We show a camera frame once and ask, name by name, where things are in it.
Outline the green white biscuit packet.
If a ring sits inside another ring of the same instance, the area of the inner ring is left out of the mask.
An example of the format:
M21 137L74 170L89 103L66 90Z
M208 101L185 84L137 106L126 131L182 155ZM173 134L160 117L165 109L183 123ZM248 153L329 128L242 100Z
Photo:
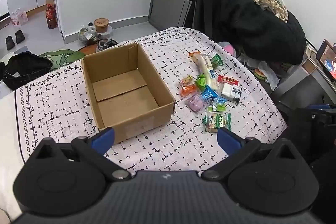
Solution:
M223 127L231 130L231 114L225 111L207 111L202 118L202 123L207 132L218 132Z

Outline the small green blue snack packet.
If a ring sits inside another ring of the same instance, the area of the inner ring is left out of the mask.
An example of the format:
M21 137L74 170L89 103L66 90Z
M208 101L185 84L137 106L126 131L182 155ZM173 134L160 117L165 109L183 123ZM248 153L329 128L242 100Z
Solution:
M211 102L207 108L208 111L212 112L224 112L226 111L227 100L223 97L217 97Z

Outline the purple snack packet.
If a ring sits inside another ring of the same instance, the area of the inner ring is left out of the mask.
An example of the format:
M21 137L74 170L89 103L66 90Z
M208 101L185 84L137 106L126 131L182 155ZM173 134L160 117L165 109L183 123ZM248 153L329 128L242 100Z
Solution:
M200 94L194 94L186 101L186 104L190 110L197 113L204 107L206 103Z

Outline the red rectangular snack bar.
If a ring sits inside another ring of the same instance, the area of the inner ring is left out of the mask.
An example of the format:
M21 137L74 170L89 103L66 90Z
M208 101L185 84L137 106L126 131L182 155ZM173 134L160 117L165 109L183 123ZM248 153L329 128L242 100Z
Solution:
M221 75L218 77L218 82L221 84L227 83L230 85L239 85L238 80L227 77L227 76L221 76Z

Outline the orange red snack packet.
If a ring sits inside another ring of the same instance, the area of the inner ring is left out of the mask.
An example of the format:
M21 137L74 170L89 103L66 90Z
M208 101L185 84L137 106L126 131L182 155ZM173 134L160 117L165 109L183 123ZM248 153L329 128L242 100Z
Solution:
M195 94L198 91L198 88L195 84L186 85L180 88L179 94L181 97L186 98Z

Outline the clear small candy snack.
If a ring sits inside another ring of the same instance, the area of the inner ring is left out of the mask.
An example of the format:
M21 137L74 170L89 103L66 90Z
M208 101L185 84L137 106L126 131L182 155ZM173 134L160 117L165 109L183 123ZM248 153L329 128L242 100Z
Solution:
M192 75L188 75L186 77L183 77L183 79L179 81L179 86L183 87L183 86L192 85L194 81L195 81L195 77Z

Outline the long white bread package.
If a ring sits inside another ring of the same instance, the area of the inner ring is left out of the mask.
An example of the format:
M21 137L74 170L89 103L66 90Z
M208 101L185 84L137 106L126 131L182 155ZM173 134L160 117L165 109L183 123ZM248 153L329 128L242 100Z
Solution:
M214 91L217 91L218 81L215 75L213 65L209 55L203 55L196 53L193 55L194 60L197 61L197 65L201 74L204 75L206 79L206 84Z

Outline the orange cracker package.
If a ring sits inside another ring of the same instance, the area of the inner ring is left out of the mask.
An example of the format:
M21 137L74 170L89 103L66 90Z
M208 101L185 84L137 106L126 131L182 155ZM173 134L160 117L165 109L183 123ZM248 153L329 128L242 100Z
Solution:
M194 55L197 55L197 54L201 54L201 52L199 51L189 52L189 57L193 57Z

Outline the burger shaped toy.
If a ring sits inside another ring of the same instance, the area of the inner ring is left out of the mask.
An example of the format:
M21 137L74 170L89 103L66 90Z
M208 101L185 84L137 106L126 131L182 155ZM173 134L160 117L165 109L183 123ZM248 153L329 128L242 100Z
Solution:
M267 82L267 78L266 76L264 75L264 73L262 73L258 68L256 68L254 71L253 71L253 75L261 80L261 81L264 81L264 82Z

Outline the green frog rug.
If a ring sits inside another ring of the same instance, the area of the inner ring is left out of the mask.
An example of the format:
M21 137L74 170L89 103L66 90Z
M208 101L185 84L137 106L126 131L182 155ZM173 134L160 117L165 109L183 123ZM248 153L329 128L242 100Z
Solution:
M73 51L70 49L67 50L58 50L58 51L50 51L45 52L40 55L40 57L44 57L52 62L51 71L55 69L59 69L61 67L70 65L85 56L84 53L80 51Z

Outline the black bag on floor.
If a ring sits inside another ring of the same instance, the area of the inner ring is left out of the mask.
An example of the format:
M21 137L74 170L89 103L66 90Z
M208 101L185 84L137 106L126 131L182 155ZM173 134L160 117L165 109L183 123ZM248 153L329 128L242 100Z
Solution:
M11 90L43 76L52 68L52 61L31 52L22 52L10 57L5 65L1 62L1 80Z

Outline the grey plastic bag of items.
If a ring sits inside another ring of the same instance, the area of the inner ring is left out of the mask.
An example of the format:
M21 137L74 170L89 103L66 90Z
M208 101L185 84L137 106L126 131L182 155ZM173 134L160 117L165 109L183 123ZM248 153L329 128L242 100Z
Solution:
M80 29L78 40L85 45L95 44L98 41L97 31L94 26L86 26Z

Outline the phone with lit screen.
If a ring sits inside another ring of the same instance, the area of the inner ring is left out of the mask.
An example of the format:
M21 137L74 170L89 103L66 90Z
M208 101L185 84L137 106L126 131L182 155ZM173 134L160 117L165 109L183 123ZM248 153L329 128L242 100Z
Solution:
M317 52L316 59L322 66L322 70L327 75L331 82L336 80L336 51L335 44L330 44L327 40L324 40Z

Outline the black slipper right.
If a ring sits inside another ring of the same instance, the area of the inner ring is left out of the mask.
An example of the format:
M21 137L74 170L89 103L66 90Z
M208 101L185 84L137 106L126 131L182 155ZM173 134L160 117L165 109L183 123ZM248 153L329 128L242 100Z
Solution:
M20 44L25 40L25 36L24 36L22 30L17 30L15 32L15 37L16 37L17 44Z

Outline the pink white plastic bag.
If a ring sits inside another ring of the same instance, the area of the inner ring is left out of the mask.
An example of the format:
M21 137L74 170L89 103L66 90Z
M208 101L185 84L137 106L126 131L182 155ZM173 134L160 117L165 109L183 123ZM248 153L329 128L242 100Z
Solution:
M28 21L28 16L25 10L18 8L10 14L13 26L22 26Z

